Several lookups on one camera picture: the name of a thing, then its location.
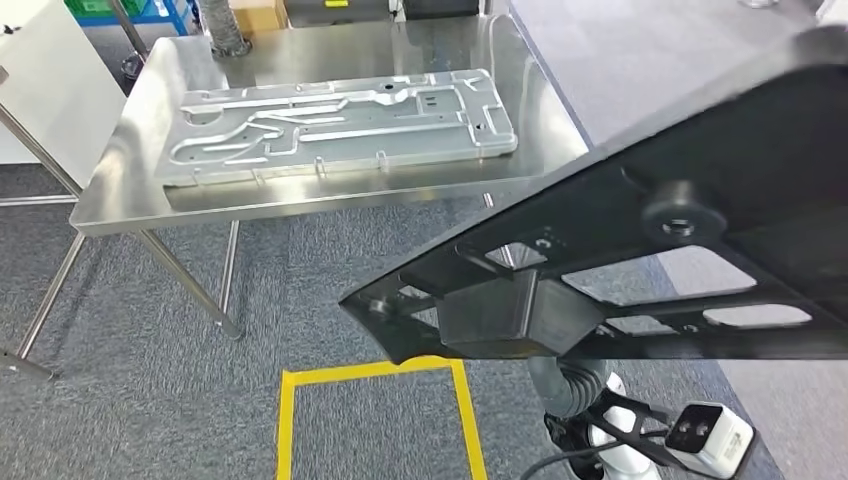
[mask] cardboard box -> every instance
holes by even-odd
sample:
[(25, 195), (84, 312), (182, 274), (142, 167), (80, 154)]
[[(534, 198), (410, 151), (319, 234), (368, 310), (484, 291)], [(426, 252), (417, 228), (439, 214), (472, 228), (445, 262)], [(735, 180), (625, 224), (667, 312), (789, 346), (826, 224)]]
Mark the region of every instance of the cardboard box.
[(229, 0), (242, 35), (281, 30), (288, 25), (283, 0)]

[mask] camera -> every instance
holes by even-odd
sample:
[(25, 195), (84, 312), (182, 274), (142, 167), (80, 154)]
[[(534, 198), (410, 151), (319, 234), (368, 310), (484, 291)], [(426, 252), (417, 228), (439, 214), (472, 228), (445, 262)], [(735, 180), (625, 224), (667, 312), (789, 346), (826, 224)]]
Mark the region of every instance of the camera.
[(666, 435), (665, 448), (695, 472), (730, 479), (748, 458), (755, 435), (748, 422), (724, 405), (690, 403)]

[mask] white cabinet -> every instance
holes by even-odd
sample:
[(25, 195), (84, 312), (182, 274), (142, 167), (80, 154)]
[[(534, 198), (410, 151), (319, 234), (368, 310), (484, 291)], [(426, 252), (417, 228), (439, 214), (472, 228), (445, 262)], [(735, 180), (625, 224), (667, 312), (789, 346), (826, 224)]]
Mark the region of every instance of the white cabinet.
[[(61, 0), (0, 0), (0, 103), (86, 186), (126, 97)], [(35, 162), (0, 125), (0, 163)]]

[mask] black robot gripper plate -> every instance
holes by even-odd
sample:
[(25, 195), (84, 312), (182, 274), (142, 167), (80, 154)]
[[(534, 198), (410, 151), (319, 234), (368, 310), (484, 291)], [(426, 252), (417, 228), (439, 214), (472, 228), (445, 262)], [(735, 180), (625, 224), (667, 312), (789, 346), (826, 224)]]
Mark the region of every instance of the black robot gripper plate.
[[(810, 30), (445, 233), (340, 304), (396, 363), (845, 359), (846, 137), (848, 34)], [(489, 254), (516, 243), (543, 261), (510, 268)], [(562, 280), (685, 246), (714, 252), (753, 286), (620, 304)], [(757, 305), (793, 307), (808, 320), (740, 326), (704, 315)], [(621, 328), (636, 316), (662, 331)]]

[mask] yellow tape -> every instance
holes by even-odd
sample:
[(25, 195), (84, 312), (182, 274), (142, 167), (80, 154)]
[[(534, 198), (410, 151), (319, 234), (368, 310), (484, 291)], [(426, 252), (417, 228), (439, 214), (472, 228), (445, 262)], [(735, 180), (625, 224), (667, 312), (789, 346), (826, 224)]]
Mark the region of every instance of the yellow tape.
[(280, 419), (277, 426), (277, 480), (292, 480), (292, 447), (294, 444), (294, 390), (302, 385), (344, 382), (358, 378), (380, 377), (413, 373), (439, 368), (450, 368), (453, 377), (456, 400), (459, 407), (459, 419), (468, 450), (468, 466), (472, 480), (487, 480), (486, 466), (483, 463), (483, 449), (474, 418), (474, 406), (471, 403), (471, 391), (465, 376), (462, 360), (446, 360), (441, 357), (418, 357), (407, 360), (402, 365), (391, 362), (366, 363), (343, 367), (287, 372), (283, 370), (280, 388)]
[(316, 383), (344, 382), (357, 378), (382, 377), (399, 373), (420, 372), (435, 368), (450, 367), (450, 361), (441, 357), (418, 357), (395, 365), (391, 362), (346, 365), (344, 367), (322, 368), (297, 372), (294, 375), (296, 385), (314, 385)]
[(456, 390), (456, 402), (459, 406), (459, 419), (462, 422), (462, 434), (465, 436), (465, 449), (468, 451), (468, 468), (472, 480), (487, 480), (486, 464), (483, 462), (483, 447), (477, 432), (477, 420), (474, 418), (474, 405), (471, 403), (471, 390), (465, 376), (462, 360), (450, 361), (453, 374), (453, 388)]
[(280, 420), (277, 423), (277, 480), (291, 480), (291, 453), (294, 445), (294, 375), (283, 370), (280, 388)]

